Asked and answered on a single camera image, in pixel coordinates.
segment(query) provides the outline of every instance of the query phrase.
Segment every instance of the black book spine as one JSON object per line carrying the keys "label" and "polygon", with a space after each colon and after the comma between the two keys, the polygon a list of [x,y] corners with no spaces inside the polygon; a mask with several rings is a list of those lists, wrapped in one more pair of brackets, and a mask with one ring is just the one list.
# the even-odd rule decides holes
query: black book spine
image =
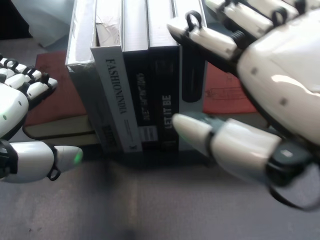
{"label": "black book spine", "polygon": [[179,51],[178,46],[149,49],[159,147],[163,151],[179,150],[179,136],[172,123],[173,115],[179,112]]}
{"label": "black book spine", "polygon": [[148,50],[124,52],[123,57],[142,148],[157,149],[159,141]]}

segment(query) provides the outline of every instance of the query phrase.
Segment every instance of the robotic hand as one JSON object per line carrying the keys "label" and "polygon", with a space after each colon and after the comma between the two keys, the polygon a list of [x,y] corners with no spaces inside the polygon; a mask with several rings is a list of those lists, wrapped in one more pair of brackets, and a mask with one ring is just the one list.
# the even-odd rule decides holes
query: robotic hand
{"label": "robotic hand", "polygon": [[178,134],[226,171],[269,187],[292,208],[310,211],[281,196],[311,164],[320,165],[320,0],[206,0],[230,30],[202,26],[198,12],[174,18],[167,28],[181,45],[240,79],[242,88],[272,126],[257,129],[202,113],[176,114]]}
{"label": "robotic hand", "polygon": [[54,181],[81,162],[80,148],[8,140],[24,124],[28,110],[51,95],[58,82],[46,73],[2,55],[0,67],[0,179],[29,183],[48,177]]}

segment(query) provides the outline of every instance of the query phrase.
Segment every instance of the white fabric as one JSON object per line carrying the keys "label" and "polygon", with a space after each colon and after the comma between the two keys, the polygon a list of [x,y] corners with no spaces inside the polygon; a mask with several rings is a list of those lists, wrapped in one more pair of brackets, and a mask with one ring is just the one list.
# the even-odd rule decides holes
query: white fabric
{"label": "white fabric", "polygon": [[12,0],[29,24],[29,32],[43,47],[69,34],[74,0]]}

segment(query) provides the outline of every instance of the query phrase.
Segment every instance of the green glowing light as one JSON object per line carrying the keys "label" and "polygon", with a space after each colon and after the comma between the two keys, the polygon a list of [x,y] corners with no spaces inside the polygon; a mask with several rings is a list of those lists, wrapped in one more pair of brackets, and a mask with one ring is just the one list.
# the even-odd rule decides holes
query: green glowing light
{"label": "green glowing light", "polygon": [[73,160],[73,163],[78,165],[81,163],[82,161],[82,157],[83,157],[84,153],[82,151],[78,152],[76,155],[75,155],[75,158]]}

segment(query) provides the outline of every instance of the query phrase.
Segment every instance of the red book cover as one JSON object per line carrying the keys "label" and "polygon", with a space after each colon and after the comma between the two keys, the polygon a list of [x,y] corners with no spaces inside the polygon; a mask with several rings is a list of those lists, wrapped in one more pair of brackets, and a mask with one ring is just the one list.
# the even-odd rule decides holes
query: red book cover
{"label": "red book cover", "polygon": [[203,112],[206,114],[244,114],[256,112],[244,94],[239,80],[208,63]]}
{"label": "red book cover", "polygon": [[69,77],[65,61],[65,51],[43,53],[37,56],[35,68],[56,79],[58,86],[52,95],[29,111],[25,126],[44,124],[87,114]]}

